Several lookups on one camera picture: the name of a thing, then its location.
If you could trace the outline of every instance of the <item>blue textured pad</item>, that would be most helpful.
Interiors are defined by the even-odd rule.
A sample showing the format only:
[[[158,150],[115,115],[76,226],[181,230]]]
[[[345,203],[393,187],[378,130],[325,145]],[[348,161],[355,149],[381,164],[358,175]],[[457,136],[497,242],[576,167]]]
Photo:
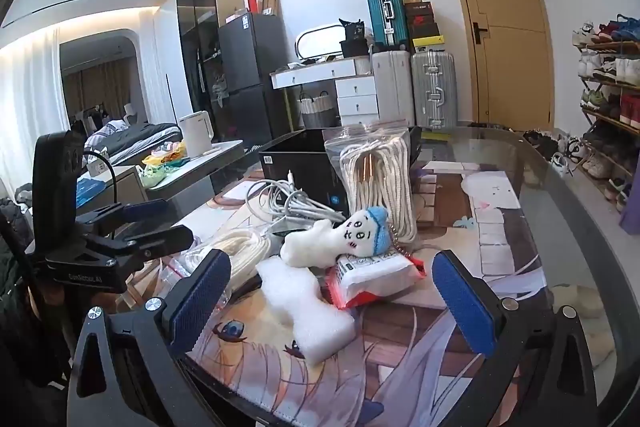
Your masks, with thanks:
[[[231,277],[231,261],[226,253],[212,251],[201,265],[204,263],[207,263],[204,272],[201,272],[198,266],[188,278],[199,276],[182,301],[181,307],[171,318],[172,341],[169,346],[175,355],[188,353],[193,349]]]
[[[489,357],[495,349],[494,322],[476,293],[443,253],[431,266],[433,282],[474,353]]]

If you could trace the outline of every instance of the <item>blue plush hat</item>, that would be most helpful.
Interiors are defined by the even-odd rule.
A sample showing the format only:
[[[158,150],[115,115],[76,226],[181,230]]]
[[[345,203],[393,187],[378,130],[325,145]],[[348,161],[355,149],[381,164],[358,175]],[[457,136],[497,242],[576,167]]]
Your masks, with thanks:
[[[391,247],[391,236],[386,224],[389,213],[384,206],[370,206],[367,212],[378,226],[376,237],[373,240],[373,255],[383,254]]]

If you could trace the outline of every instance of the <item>bundled white cord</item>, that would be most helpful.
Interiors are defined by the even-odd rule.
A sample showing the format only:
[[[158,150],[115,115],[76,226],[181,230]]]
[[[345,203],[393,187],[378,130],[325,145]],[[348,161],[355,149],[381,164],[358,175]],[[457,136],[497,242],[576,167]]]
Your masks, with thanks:
[[[246,206],[252,214],[258,219],[265,219],[265,215],[271,217],[272,227],[283,220],[290,223],[298,223],[299,225],[312,225],[314,221],[329,219],[332,223],[342,223],[344,216],[322,203],[309,198],[304,190],[296,188],[293,180],[293,174],[289,171],[288,180],[260,180],[247,191]],[[252,207],[250,198],[254,198],[260,204],[259,210]],[[262,204],[262,200],[266,196],[266,203]]]
[[[366,168],[362,169],[363,159],[368,156],[374,159],[369,163],[370,176]],[[370,206],[384,206],[400,243],[412,242],[417,233],[408,165],[409,148],[402,137],[351,145],[340,152],[351,214]]]
[[[214,248],[222,250],[231,259],[229,286],[231,291],[235,291],[256,275],[255,266],[266,259],[271,252],[271,238],[268,234],[261,235],[255,229],[229,230],[213,238],[207,248],[186,254],[184,256],[185,268],[193,273],[198,264]]]

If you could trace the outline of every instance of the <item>plush keychain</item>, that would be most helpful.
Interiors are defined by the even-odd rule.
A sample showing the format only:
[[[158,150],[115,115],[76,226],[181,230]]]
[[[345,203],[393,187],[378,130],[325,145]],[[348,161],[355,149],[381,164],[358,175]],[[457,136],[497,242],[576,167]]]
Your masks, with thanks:
[[[340,227],[332,228],[328,219],[316,221],[313,228],[287,235],[280,257],[289,266],[329,268],[342,254],[372,257],[391,247],[386,208],[372,206],[353,214]]]

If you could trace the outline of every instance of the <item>glass table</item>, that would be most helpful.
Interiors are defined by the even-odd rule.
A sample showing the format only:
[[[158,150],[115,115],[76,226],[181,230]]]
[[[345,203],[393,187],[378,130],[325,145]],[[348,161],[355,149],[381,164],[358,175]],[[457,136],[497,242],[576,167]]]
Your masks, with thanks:
[[[255,169],[257,152],[187,188],[170,200],[169,214],[136,232],[180,222],[208,241],[218,230],[245,225],[251,220],[239,216],[241,205],[210,195],[251,179]],[[521,307],[575,307],[594,367],[599,423],[631,421],[640,378],[638,304],[597,224],[535,149],[501,130],[424,132],[412,181],[414,255],[430,266],[435,253],[452,250],[475,277]],[[273,318],[257,289],[212,317],[188,366],[206,382],[201,391],[210,402],[251,422],[436,426],[482,357],[443,320],[446,307],[430,277],[354,313],[361,324],[356,341],[308,367],[291,329]],[[510,417],[535,363],[530,357],[520,365],[492,425]]]

